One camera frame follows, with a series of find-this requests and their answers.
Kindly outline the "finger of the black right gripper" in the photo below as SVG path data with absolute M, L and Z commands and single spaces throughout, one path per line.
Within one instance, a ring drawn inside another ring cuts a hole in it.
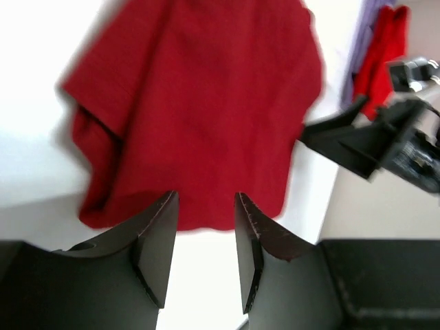
M 373 130 L 366 127 L 346 126 L 328 131 L 312 131 L 307 127 L 300 141 L 337 165 L 368 179 L 378 165 L 373 138 Z
M 318 121 L 313 124 L 308 124 L 304 127 L 305 133 L 320 133 L 332 129 L 338 129 L 350 125 L 357 115 L 361 112 L 365 104 L 368 102 L 368 97 L 359 95 L 351 105 L 341 113 L 328 117 L 325 120 Z

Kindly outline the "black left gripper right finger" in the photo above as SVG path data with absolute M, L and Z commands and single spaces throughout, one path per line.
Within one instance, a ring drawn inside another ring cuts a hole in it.
M 235 196 L 243 312 L 251 329 L 438 329 L 439 242 L 311 244 Z

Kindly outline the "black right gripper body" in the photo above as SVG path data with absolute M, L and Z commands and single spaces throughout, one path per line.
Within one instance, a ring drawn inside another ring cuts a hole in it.
M 407 98 L 377 108 L 373 122 L 390 129 L 391 138 L 371 172 L 384 169 L 431 195 L 438 195 L 439 133 L 433 144 L 426 133 L 415 127 L 425 111 L 439 116 L 429 102 L 420 98 Z

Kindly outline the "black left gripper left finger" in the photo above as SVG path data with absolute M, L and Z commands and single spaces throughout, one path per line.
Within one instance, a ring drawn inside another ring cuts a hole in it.
M 1 242 L 2 329 L 154 329 L 164 307 L 179 196 L 69 250 Z

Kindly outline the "dark red t-shirt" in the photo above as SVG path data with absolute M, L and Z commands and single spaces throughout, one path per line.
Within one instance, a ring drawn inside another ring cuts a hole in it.
M 278 216 L 322 86 L 301 1 L 128 1 L 62 88 L 91 164 L 79 219 L 109 228 L 166 191 L 181 231 L 231 230 L 242 192 Z

